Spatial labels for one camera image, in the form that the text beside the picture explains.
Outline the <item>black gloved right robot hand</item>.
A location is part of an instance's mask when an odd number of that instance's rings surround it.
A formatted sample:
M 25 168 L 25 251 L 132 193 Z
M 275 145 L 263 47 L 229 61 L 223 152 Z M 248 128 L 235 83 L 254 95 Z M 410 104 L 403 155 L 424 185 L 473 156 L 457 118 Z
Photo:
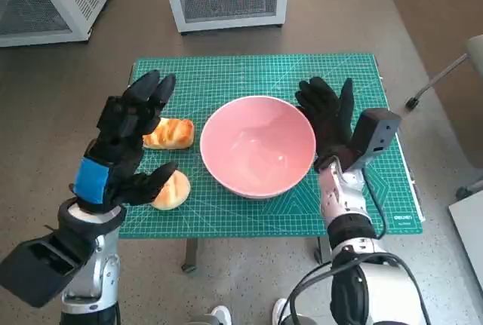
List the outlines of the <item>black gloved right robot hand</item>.
M 322 78 L 312 77 L 299 82 L 295 97 L 297 108 L 309 120 L 315 134 L 314 170 L 324 170 L 335 158 L 343 170 L 349 168 L 356 160 L 356 152 L 349 147 L 354 110 L 352 79 L 345 80 L 337 95 Z

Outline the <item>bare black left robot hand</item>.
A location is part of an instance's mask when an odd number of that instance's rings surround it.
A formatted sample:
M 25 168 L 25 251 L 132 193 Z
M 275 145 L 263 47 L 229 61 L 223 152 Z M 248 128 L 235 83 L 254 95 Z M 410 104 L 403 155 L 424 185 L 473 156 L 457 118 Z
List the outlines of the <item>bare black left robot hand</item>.
M 137 173 L 143 158 L 143 136 L 160 123 L 176 77 L 147 72 L 120 96 L 110 96 L 97 122 L 99 134 L 85 150 L 72 185 L 80 208 L 107 213 L 122 204 L 153 201 L 170 179 L 177 164 L 168 162 L 151 174 Z

